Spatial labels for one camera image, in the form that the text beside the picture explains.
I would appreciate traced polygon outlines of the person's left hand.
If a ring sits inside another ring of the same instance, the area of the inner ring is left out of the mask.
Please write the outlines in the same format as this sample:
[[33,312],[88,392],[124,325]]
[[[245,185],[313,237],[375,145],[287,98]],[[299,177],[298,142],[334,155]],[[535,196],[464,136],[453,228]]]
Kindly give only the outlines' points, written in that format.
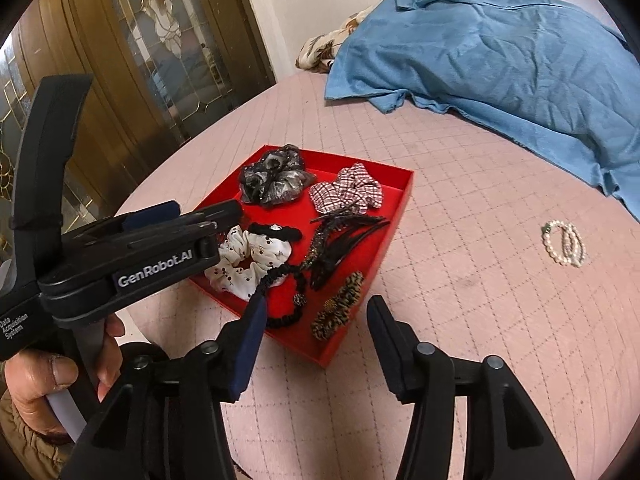
[[[116,339],[125,334],[122,320],[116,314],[109,315],[105,320],[102,348],[94,363],[100,401],[119,378],[122,352]],[[12,403],[27,426],[43,437],[67,437],[46,396],[73,385],[78,378],[78,367],[73,360],[39,350],[22,350],[6,361],[4,377]]]

